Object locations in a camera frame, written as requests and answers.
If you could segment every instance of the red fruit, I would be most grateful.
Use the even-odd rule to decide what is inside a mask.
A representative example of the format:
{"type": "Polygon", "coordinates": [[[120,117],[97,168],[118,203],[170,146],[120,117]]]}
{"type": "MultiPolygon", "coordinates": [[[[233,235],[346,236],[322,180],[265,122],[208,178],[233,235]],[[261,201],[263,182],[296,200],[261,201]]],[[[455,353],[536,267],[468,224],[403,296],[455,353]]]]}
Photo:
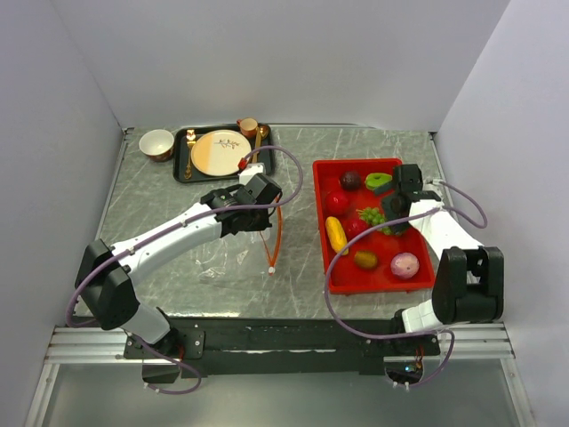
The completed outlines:
{"type": "Polygon", "coordinates": [[[331,215],[341,216],[349,209],[349,198],[342,189],[337,189],[326,196],[325,205],[331,215]]]}
{"type": "Polygon", "coordinates": [[[346,232],[346,237],[348,240],[351,240],[359,233],[366,231],[369,228],[370,226],[367,225],[367,222],[360,220],[359,218],[355,220],[347,220],[346,224],[344,225],[344,231],[346,232]]]}

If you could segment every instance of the plastic container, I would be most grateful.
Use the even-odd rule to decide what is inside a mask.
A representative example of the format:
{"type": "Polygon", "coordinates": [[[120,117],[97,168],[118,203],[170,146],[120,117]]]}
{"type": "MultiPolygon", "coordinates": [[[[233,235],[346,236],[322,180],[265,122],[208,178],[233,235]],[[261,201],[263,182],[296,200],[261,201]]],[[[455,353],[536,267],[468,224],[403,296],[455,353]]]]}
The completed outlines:
{"type": "MultiPolygon", "coordinates": [[[[393,168],[397,165],[401,165],[401,160],[398,158],[317,160],[314,162],[312,169],[325,271],[328,270],[330,261],[336,255],[326,236],[325,219],[329,216],[324,203],[326,195],[333,190],[341,189],[340,177],[345,172],[358,172],[363,182],[369,173],[392,174],[393,168]]],[[[358,217],[357,209],[378,206],[381,210],[381,197],[376,197],[365,185],[356,191],[346,191],[346,194],[350,199],[350,208],[346,214],[337,217],[342,226],[346,220],[358,217]]],[[[427,244],[419,231],[409,228],[399,237],[385,236],[381,232],[374,232],[355,243],[349,249],[349,254],[342,256],[336,263],[329,289],[333,294],[363,294],[368,292],[414,291],[431,288],[434,283],[435,273],[429,259],[427,244]],[[354,254],[357,251],[373,251],[379,258],[378,267],[371,271],[357,267],[353,261],[354,254]],[[402,252],[415,254],[420,263],[417,274],[408,280],[397,278],[390,268],[393,257],[402,252]]]]}

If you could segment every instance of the yellow squash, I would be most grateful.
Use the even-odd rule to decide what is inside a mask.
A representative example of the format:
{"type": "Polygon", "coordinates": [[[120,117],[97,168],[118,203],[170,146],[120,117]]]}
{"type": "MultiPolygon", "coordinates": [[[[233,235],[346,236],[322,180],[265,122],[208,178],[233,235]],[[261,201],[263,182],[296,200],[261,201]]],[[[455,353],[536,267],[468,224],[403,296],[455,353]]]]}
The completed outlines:
{"type": "MultiPolygon", "coordinates": [[[[346,233],[344,233],[344,229],[341,227],[338,218],[334,218],[333,216],[326,218],[326,234],[330,239],[330,245],[332,245],[332,249],[335,253],[338,253],[348,243],[346,233]]],[[[347,254],[348,249],[346,249],[342,255],[347,254]]]]}

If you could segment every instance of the gray marble surface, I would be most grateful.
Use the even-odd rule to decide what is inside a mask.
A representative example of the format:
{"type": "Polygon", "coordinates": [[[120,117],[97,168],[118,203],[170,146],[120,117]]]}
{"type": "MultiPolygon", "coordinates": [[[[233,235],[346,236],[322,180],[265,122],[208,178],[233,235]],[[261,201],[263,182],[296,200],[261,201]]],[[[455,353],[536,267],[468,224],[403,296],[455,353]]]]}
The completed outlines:
{"type": "MultiPolygon", "coordinates": [[[[151,230],[181,214],[211,189],[232,182],[176,182],[172,161],[156,164],[140,153],[138,141],[147,130],[135,129],[126,135],[124,161],[100,234],[108,244],[151,230]]],[[[329,318],[323,298],[324,265],[312,163],[321,158],[399,157],[405,163],[417,163],[424,178],[440,177],[427,133],[289,126],[274,126],[273,132],[277,145],[301,161],[305,176],[300,195],[283,207],[283,242],[275,275],[267,273],[258,235],[244,233],[200,246],[157,270],[136,289],[142,301],[173,316],[329,318]]],[[[297,172],[283,153],[276,154],[273,178],[285,195],[292,192],[297,172]]],[[[333,303],[345,318],[391,318],[396,310],[427,298],[429,291],[334,295],[333,303]]],[[[77,313],[88,310],[81,303],[77,313]]]]}

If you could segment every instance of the gray wall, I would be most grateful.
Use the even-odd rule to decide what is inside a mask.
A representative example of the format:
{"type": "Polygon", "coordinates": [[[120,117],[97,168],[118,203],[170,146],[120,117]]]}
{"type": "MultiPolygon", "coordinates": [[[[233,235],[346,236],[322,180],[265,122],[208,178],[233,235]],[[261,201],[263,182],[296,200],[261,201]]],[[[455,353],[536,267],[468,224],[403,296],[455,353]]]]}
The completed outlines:
{"type": "MultiPolygon", "coordinates": [[[[506,325],[540,425],[567,425],[569,3],[512,0],[437,136],[506,256],[506,325]]],[[[459,205],[467,205],[456,199],[459,205]]]]}
{"type": "Polygon", "coordinates": [[[121,132],[45,0],[0,13],[0,424],[23,423],[121,132]]]}
{"type": "Polygon", "coordinates": [[[122,126],[437,130],[508,0],[52,0],[122,126]]]}

